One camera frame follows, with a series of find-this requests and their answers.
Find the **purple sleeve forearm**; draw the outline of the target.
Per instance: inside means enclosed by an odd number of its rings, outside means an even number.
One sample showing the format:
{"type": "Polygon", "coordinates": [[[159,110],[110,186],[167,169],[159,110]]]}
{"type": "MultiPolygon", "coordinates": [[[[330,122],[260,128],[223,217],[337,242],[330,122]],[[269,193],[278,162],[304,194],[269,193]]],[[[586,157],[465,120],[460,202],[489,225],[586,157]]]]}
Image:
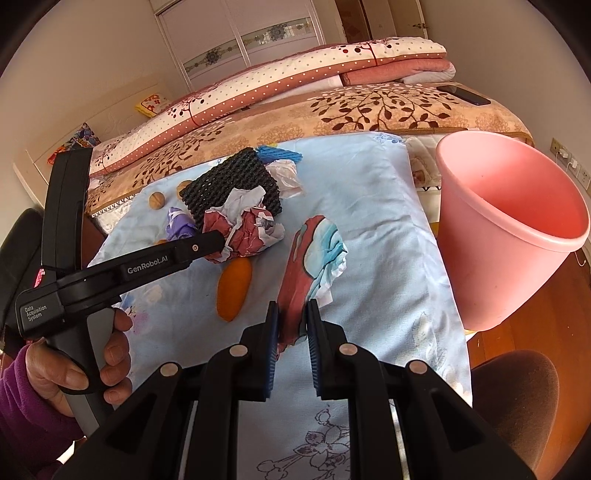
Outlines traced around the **purple sleeve forearm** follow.
{"type": "Polygon", "coordinates": [[[61,467],[58,458],[83,433],[33,389],[26,352],[20,350],[1,378],[1,477],[51,479],[61,467]]]}

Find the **person's left hand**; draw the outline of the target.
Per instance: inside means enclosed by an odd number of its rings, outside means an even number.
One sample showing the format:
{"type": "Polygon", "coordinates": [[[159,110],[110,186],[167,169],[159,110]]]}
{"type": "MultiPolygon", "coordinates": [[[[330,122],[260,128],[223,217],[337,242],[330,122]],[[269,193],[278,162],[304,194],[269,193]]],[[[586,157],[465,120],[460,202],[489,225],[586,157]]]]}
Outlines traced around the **person's left hand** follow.
{"type": "MultiPolygon", "coordinates": [[[[121,310],[114,312],[113,331],[107,341],[103,356],[105,365],[100,371],[107,386],[104,399],[113,406],[121,405],[131,394],[132,384],[127,377],[131,359],[125,333],[132,327],[131,319],[121,310]]],[[[82,370],[64,355],[51,350],[44,339],[28,346],[25,355],[28,380],[35,392],[59,413],[72,417],[61,387],[84,390],[89,382],[82,370]]]]}

